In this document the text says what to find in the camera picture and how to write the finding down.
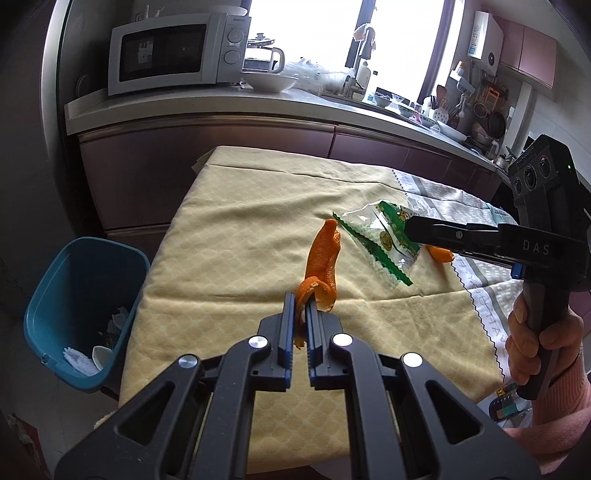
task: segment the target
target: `sink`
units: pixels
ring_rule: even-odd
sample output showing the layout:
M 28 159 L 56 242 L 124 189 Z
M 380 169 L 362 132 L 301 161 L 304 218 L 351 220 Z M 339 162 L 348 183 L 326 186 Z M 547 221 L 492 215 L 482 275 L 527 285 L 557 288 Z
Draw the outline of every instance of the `sink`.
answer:
M 380 106 L 374 105 L 373 103 L 361 102 L 359 100 L 353 100 L 352 98 L 331 95 L 331 94 L 326 94 L 326 93 L 324 95 L 321 95 L 321 98 L 323 98 L 325 100 L 329 100 L 334 103 L 340 103 L 341 105 L 349 105 L 349 106 L 354 106 L 357 108 L 362 108 L 364 110 L 369 110 L 371 112 L 381 113 L 382 115 L 387 115 L 387 116 L 391 116 L 392 118 L 395 118 L 397 120 L 402 120 L 403 122 L 406 122 L 410 125 L 414 125 L 415 127 L 429 130 L 424 125 L 419 125 L 418 123 L 413 122 L 412 120 L 409 120 L 405 116 L 402 116 L 400 113 L 398 113 L 393 108 L 382 108 Z

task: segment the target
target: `yellow tablecloth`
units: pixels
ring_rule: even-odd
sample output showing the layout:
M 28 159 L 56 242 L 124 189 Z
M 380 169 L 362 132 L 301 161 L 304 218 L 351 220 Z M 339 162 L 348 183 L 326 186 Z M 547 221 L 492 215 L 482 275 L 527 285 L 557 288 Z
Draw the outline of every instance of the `yellow tablecloth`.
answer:
M 224 353 L 278 313 L 303 279 L 314 236 L 333 211 L 379 199 L 406 204 L 392 170 L 305 155 L 219 147 L 160 246 L 127 350 L 123 405 L 183 353 Z M 396 288 L 342 232 L 333 313 L 377 352 L 424 355 L 478 401 L 502 381 L 493 345 L 452 267 L 422 252 L 414 284 Z M 342 392 L 310 387 L 295 350 L 287 393 L 257 393 L 249 471 L 308 465 L 348 453 Z

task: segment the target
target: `window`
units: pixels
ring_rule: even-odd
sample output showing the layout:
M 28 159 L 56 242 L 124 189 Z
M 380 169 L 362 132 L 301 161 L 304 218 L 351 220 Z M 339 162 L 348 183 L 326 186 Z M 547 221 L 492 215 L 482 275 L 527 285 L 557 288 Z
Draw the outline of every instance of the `window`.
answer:
M 287 60 L 305 57 L 328 69 L 352 66 L 363 23 L 376 32 L 368 61 L 378 86 L 411 100 L 430 95 L 456 0 L 252 0 L 251 37 L 276 40 Z

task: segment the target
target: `camera lens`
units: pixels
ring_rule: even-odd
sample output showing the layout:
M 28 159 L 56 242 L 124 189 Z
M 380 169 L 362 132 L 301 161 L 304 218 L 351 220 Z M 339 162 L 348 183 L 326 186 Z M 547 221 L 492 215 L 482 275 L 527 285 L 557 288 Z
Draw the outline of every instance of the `camera lens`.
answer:
M 550 160 L 548 160 L 548 157 L 542 157 L 540 159 L 540 171 L 544 177 L 550 175 Z
M 515 179 L 513 180 L 513 185 L 515 186 L 515 192 L 517 195 L 521 193 L 521 180 Z
M 525 172 L 523 175 L 524 179 L 525 179 L 525 184 L 527 185 L 527 187 L 532 190 L 535 187 L 535 170 L 534 167 L 532 167 L 531 165 L 527 165 L 527 167 L 525 168 Z

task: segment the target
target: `white bowl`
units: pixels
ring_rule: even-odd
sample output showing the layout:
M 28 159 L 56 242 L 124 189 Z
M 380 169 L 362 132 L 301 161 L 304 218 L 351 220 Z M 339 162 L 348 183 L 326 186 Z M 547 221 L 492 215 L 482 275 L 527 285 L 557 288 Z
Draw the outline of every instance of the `white bowl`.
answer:
M 92 349 L 92 361 L 99 369 L 99 372 L 103 370 L 111 355 L 113 355 L 113 350 L 102 345 L 97 345 Z
M 281 93 L 293 87 L 297 78 L 284 77 L 278 73 L 242 72 L 244 80 L 257 92 Z
M 448 138 L 451 138 L 452 140 L 455 140 L 458 143 L 465 142 L 466 139 L 468 138 L 466 135 L 460 133 L 459 131 L 455 130 L 454 128 L 448 127 L 443 122 L 437 122 L 437 124 L 439 125 L 439 130 L 441 131 L 441 133 L 443 135 L 445 135 Z
M 390 103 L 392 103 L 392 100 L 381 95 L 374 95 L 374 102 L 376 105 L 386 108 L 388 105 L 390 105 Z

